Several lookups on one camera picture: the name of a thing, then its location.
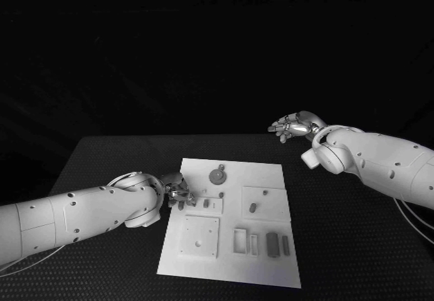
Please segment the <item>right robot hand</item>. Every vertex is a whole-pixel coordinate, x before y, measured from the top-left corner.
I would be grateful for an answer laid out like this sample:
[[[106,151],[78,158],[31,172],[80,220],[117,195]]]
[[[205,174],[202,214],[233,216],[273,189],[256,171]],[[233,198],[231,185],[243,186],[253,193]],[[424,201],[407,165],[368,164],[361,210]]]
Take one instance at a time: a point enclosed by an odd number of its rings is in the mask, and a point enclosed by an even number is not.
[[[276,133],[284,144],[293,137],[306,137],[312,141],[319,131],[328,126],[315,113],[303,110],[277,119],[269,127],[269,132]]]

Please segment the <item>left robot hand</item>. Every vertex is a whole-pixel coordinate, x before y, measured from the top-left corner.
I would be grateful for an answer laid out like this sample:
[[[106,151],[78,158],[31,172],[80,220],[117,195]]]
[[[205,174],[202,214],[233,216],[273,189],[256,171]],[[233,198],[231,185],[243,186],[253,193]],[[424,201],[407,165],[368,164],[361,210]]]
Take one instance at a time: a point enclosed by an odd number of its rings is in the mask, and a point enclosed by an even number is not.
[[[160,177],[160,182],[165,187],[165,194],[169,198],[169,207],[178,206],[179,211],[186,206],[197,206],[197,198],[191,192],[191,188],[181,172],[165,174]]]

